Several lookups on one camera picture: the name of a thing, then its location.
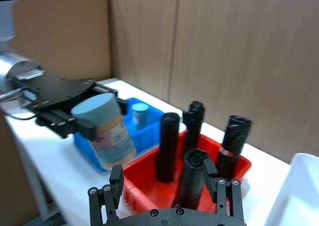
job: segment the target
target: metal cylinder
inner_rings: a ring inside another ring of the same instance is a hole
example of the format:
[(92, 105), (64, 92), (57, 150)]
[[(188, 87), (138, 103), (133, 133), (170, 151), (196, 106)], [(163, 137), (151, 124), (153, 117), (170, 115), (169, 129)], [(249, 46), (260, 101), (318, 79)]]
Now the metal cylinder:
[(189, 150), (184, 155), (184, 165), (172, 208), (197, 209), (204, 186), (202, 166), (205, 159), (209, 159), (209, 155), (200, 149)]
[(204, 113), (204, 105), (199, 101), (193, 101), (189, 106), (189, 110), (183, 112), (183, 123), (186, 125), (186, 135), (181, 150), (181, 158), (184, 157), (188, 150), (197, 148)]
[(223, 143), (219, 148), (216, 168), (220, 177), (235, 177), (235, 167), (250, 131), (252, 122), (241, 116), (229, 117)]
[(155, 159), (157, 180), (171, 182), (175, 174), (175, 160), (179, 131), (179, 115), (165, 113), (160, 119), (160, 144)]
[(0, 89), (12, 90), (8, 80), (39, 68), (39, 64), (33, 60), (11, 51), (0, 51)]

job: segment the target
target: blue plastic bin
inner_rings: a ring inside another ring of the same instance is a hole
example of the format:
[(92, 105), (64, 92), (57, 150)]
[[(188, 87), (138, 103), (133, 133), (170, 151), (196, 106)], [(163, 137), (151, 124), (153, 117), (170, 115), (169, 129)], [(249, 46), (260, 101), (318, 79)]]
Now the blue plastic bin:
[[(162, 116), (163, 112), (147, 104), (149, 106), (149, 112), (146, 126), (143, 129), (136, 131), (133, 124), (132, 105), (136, 103), (146, 103), (137, 98), (130, 98), (126, 101), (128, 102), (128, 114), (123, 116), (123, 119), (129, 131), (129, 134), (133, 139), (136, 151), (137, 153), (140, 153), (141, 151), (144, 151), (147, 148), (160, 142), (160, 117)], [(82, 135), (80, 135), (79, 132), (77, 132), (76, 134), (74, 134), (74, 142), (81, 153), (96, 168), (101, 171), (106, 171), (100, 165), (97, 157), (95, 156), (95, 152), (91, 148), (89, 140), (87, 140)]]

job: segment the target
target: wooden wall panel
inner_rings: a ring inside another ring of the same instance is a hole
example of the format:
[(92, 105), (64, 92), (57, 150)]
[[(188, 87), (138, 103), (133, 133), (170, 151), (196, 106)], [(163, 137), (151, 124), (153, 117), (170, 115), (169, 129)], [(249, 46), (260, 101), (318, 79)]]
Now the wooden wall panel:
[(319, 1), (180, 0), (170, 103), (254, 121), (249, 143), (319, 155)]
[(110, 0), (116, 77), (167, 100), (176, 0)]
[(107, 0), (19, 0), (11, 44), (65, 78), (109, 78), (107, 7)]

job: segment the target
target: wall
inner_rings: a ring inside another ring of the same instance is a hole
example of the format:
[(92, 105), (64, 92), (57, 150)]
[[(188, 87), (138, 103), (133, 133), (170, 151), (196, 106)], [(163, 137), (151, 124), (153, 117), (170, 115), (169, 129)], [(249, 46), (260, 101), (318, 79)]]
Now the wall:
[[(162, 2), (126, 1), (149, 9), (160, 8)], [(207, 107), (205, 120), (220, 129), (232, 114), (252, 119), (248, 142), (287, 162), (297, 152), (319, 155), (319, 1), (174, 1), (174, 23), (168, 32), (152, 41), (132, 40), (125, 50), (124, 44), (113, 49), (118, 59), (126, 58), (123, 52), (131, 52), (129, 59), (145, 53), (162, 58), (165, 54), (152, 47), (173, 34), (166, 46), (171, 59), (163, 65), (139, 61), (134, 68), (128, 60), (117, 63), (116, 76), (182, 109), (192, 100), (202, 101)], [(134, 17), (131, 6), (112, 4), (113, 9), (132, 14), (130, 24), (142, 20), (141, 34), (152, 28), (148, 18), (139, 16), (140, 11)], [(154, 12), (157, 17), (166, 14), (164, 7)], [(113, 34), (135, 37), (123, 26)], [(157, 74), (140, 70), (145, 68)], [(166, 94), (152, 90), (163, 88), (168, 88)]]
[[(20, 0), (17, 52), (66, 78), (110, 77), (107, 0)], [(12, 135), (0, 116), (0, 225), (20, 226), (38, 212)]]

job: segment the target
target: container lid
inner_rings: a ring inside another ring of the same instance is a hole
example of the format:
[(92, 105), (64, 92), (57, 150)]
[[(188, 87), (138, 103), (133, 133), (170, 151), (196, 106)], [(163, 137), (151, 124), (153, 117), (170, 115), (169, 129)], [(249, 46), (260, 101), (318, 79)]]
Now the container lid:
[(149, 106), (144, 103), (137, 103), (132, 105), (132, 110), (138, 113), (143, 113), (144, 111), (147, 111), (148, 109), (149, 109)]
[(113, 93), (93, 96), (74, 106), (71, 114), (79, 120), (87, 120), (96, 126), (103, 125), (121, 113)]

